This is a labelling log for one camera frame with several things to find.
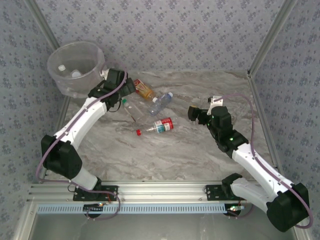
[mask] transparent bin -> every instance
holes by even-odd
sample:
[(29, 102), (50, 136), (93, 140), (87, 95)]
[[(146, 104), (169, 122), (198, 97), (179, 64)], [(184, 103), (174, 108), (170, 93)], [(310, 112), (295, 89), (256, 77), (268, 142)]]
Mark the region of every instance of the transparent bin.
[(47, 69), (63, 95), (86, 98), (103, 80), (100, 70), (104, 62), (104, 53), (96, 44), (75, 41), (54, 51), (47, 61)]

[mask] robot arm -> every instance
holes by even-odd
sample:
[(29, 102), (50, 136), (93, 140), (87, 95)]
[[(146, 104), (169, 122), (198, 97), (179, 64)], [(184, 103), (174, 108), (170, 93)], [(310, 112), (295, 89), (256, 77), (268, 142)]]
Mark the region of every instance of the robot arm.
[[(65, 136), (61, 138), (48, 154), (43, 162), (43, 166), (88, 190), (99, 190), (101, 181), (83, 167), (77, 149), (84, 136), (101, 116), (107, 113), (111, 107), (114, 107), (122, 97), (136, 91), (132, 79), (126, 76), (126, 83), (116, 93), (97, 101), (88, 108), (88, 105), (92, 102), (119, 86), (125, 74), (125, 72), (115, 69), (109, 69), (104, 73), (104, 80), (90, 91), (88, 98), (77, 114), (61, 130), (56, 132), (54, 136), (45, 135), (41, 140), (41, 150), (42, 155), (44, 155), (57, 137), (65, 133)], [(70, 131), (66, 132), (66, 129), (77, 119), (83, 110), (86, 110), (86, 112), (75, 122)]]
[(242, 165), (260, 184), (260, 186), (254, 185), (240, 174), (234, 173), (222, 180), (223, 191), (226, 195), (248, 200), (263, 210), (278, 230), (287, 231), (308, 217), (308, 213), (302, 203), (281, 182), (290, 186), (309, 206), (307, 188), (302, 183), (294, 185), (255, 151), (255, 157), (280, 180), (274, 179), (258, 164), (249, 141), (233, 129), (227, 107), (222, 106), (222, 100), (214, 101), (219, 98), (219, 96), (209, 98), (211, 114), (208, 114), (207, 109), (190, 106), (188, 117), (191, 121), (198, 119), (199, 124), (206, 125), (218, 148)]

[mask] floral wallpaper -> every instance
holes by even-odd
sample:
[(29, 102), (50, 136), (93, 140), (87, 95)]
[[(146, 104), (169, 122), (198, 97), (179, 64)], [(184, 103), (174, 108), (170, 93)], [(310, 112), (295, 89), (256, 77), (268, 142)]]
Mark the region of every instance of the floral wallpaper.
[(0, 239), (11, 240), (63, 98), (47, 73), (52, 49), (28, 8), (1, 0), (0, 9)]
[(320, 239), (320, 1), (298, 1), (254, 76), (283, 170), (309, 189)]
[(283, 0), (36, 0), (60, 44), (135, 70), (244, 70)]

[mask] gray marble table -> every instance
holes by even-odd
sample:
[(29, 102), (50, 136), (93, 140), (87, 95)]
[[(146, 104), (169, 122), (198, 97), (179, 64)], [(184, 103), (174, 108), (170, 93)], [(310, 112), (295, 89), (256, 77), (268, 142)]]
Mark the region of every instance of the gray marble table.
[[(101, 117), (84, 137), (78, 153), (84, 166), (102, 180), (222, 180), (232, 173), (253, 179), (238, 163), (222, 153), (209, 130), (188, 120), (190, 105), (208, 108), (208, 97), (252, 93), (245, 74), (223, 71), (129, 72), (132, 79), (149, 84), (158, 96), (174, 94), (172, 102), (156, 117), (147, 116), (150, 102), (133, 93), (127, 98), (146, 114), (144, 123), (167, 117), (177, 118), (173, 131), (137, 136), (140, 126), (125, 110)], [(66, 122), (83, 101), (70, 102)], [(246, 138), (251, 136), (251, 112), (246, 100), (234, 97), (224, 101), (232, 115), (234, 128)], [(255, 110), (255, 149), (269, 163), (271, 157)], [(60, 176), (48, 171), (49, 179)]]

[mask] orange bottle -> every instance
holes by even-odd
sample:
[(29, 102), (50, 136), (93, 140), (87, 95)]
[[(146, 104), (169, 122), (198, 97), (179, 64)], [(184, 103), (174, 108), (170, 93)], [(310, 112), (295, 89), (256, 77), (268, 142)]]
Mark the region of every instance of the orange bottle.
[(156, 97), (156, 94), (150, 87), (145, 85), (141, 80), (136, 79), (134, 82), (135, 91), (143, 97), (145, 100), (152, 101)]

